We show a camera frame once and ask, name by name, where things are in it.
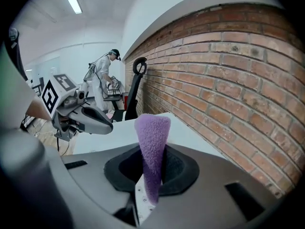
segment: white ceiling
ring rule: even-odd
[[[29,0],[15,24],[18,29],[38,29],[42,25],[56,24],[82,18],[124,23],[134,0],[78,0],[83,11],[75,14],[68,0]]]

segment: purple cloth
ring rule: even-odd
[[[161,185],[162,158],[171,127],[168,117],[143,114],[134,122],[143,156],[143,174],[147,197],[152,204],[158,202]]]

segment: white table surface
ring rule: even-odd
[[[167,139],[168,143],[185,146],[224,158],[220,152],[172,113],[158,114],[158,116],[166,116],[171,119],[171,128]],[[134,129],[134,121],[128,120],[113,123],[113,131],[107,135],[78,134],[73,154],[98,152],[137,143],[138,136]]]

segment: brick wall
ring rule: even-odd
[[[303,46],[282,11],[214,7],[167,25],[126,60],[147,57],[137,111],[172,112],[281,197],[305,165]]]

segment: black cap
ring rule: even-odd
[[[118,58],[120,56],[120,52],[117,49],[111,49],[111,51],[113,51],[116,55],[116,57]]]

